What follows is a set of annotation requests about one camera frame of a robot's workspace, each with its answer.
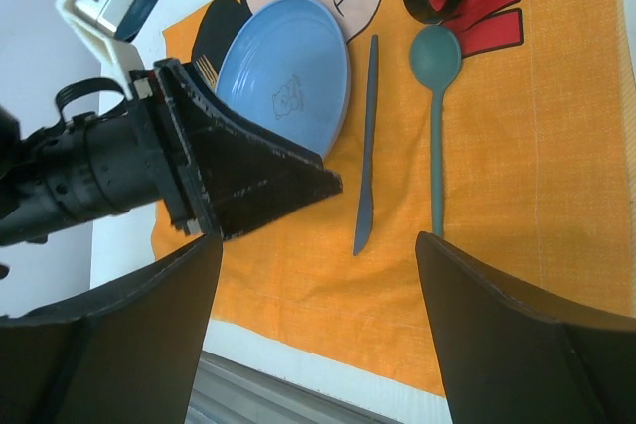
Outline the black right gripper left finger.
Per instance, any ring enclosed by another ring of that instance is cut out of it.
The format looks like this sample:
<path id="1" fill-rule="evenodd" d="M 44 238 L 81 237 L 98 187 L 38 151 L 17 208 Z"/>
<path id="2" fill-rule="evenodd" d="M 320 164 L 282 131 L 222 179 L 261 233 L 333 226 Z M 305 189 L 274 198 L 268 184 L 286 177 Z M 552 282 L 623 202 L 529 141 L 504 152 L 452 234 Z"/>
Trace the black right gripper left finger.
<path id="1" fill-rule="evenodd" d="M 4 423 L 182 423 L 223 245 L 204 235 L 69 299 L 1 319 Z"/>

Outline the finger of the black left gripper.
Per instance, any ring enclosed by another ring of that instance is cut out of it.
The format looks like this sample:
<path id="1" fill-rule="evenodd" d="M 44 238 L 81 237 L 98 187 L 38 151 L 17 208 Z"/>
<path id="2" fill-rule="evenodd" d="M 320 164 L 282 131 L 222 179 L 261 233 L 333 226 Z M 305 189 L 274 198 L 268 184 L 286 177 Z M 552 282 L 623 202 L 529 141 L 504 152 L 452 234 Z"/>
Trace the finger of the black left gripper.
<path id="1" fill-rule="evenodd" d="M 321 157 L 232 111 L 191 63 L 165 59 L 156 80 L 200 182 L 197 195 L 224 240 L 340 194 Z"/>

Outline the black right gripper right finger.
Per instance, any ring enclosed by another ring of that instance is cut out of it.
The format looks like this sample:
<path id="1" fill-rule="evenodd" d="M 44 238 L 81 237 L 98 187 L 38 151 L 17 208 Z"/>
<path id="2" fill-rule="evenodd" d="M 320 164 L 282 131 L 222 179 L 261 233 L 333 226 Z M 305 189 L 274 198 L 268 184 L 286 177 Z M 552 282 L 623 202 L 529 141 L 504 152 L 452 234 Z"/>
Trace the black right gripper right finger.
<path id="1" fill-rule="evenodd" d="M 415 250 L 453 422 L 634 422 L 633 318 L 552 294 L 428 232 Z"/>

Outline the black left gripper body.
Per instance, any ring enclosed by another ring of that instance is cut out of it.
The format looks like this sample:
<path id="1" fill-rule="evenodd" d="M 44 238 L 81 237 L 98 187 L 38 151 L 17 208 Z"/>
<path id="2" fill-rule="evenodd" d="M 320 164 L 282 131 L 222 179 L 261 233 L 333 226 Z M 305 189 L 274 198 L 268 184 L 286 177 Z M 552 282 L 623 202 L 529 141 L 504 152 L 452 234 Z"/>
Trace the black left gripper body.
<path id="1" fill-rule="evenodd" d="M 201 86 L 190 64 L 135 71 L 133 96 L 99 115 L 64 115 L 26 139 L 2 119 L 1 242 L 44 243 L 58 231 L 164 202 L 174 227 L 204 229 L 204 185 L 185 116 Z"/>

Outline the gold fork green handle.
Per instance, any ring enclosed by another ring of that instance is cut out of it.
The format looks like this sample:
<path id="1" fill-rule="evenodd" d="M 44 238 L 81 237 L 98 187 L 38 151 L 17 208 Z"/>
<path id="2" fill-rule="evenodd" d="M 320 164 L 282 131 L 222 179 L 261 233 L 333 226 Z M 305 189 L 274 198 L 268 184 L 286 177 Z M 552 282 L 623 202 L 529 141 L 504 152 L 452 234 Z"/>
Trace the gold fork green handle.
<path id="1" fill-rule="evenodd" d="M 205 55 L 201 55 L 194 60 L 194 64 L 209 88 L 215 91 L 218 83 L 218 74 L 209 59 Z"/>

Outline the light blue plate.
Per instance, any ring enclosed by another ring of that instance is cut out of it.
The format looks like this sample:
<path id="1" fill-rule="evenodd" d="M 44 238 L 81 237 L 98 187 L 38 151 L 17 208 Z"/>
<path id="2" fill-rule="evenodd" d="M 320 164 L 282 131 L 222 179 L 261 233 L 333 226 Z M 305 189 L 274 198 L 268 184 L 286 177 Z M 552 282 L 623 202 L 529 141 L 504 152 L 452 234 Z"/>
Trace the light blue plate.
<path id="1" fill-rule="evenodd" d="M 249 121 L 325 158 L 347 114 L 351 69 L 331 12 L 275 0 L 246 21 L 222 62 L 216 95 Z"/>

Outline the blue plastic knife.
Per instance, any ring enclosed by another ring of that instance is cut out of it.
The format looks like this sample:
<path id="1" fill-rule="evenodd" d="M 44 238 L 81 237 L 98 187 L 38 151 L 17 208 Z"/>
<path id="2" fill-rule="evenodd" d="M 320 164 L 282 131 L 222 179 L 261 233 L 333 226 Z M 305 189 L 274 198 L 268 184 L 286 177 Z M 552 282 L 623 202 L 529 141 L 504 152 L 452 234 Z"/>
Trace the blue plastic knife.
<path id="1" fill-rule="evenodd" d="M 378 97 L 378 76 L 379 39 L 377 35 L 372 35 L 366 88 L 363 163 L 353 245 L 354 256 L 359 255 L 365 248 L 373 227 L 373 149 Z"/>

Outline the orange cartoon cloth placemat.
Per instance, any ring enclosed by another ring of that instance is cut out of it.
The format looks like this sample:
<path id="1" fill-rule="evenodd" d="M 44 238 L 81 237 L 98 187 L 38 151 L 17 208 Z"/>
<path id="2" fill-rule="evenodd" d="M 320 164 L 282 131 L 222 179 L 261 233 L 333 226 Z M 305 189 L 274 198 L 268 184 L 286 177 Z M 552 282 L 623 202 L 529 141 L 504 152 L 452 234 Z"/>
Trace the orange cartoon cloth placemat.
<path id="1" fill-rule="evenodd" d="M 272 0 L 212 0 L 164 33 L 169 56 L 218 69 Z M 300 349 L 441 394 L 415 258 L 431 227 L 430 92 L 402 0 L 320 0 L 348 43 L 348 116 L 327 158 L 344 191 L 229 242 L 206 349 L 282 369 Z M 633 85 L 622 0 L 464 0 L 464 56 L 444 98 L 445 238 L 567 299 L 634 309 L 623 126 Z M 353 255 L 371 36 L 379 39 L 373 227 Z"/>

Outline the teal plastic spoon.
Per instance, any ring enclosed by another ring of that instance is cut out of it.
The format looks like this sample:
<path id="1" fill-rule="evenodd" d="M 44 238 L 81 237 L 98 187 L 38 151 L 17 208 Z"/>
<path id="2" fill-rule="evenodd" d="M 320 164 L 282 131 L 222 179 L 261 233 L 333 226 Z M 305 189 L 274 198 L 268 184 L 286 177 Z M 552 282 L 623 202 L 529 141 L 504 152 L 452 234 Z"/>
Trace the teal plastic spoon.
<path id="1" fill-rule="evenodd" d="M 431 94 L 430 104 L 430 188 L 432 232 L 444 231 L 444 180 L 442 115 L 448 87 L 461 70 L 462 53 L 456 36 L 447 28 L 433 25 L 421 30 L 409 50 L 409 65 L 415 79 Z"/>

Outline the aluminium front rail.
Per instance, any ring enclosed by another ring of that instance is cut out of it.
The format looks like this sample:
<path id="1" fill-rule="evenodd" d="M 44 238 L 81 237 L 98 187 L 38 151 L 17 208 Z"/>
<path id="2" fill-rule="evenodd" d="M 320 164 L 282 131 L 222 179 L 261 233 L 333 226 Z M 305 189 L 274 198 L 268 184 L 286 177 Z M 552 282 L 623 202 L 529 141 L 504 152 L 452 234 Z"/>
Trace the aluminium front rail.
<path id="1" fill-rule="evenodd" d="M 202 352 L 185 421 L 380 424 L 393 420 L 216 354 Z"/>

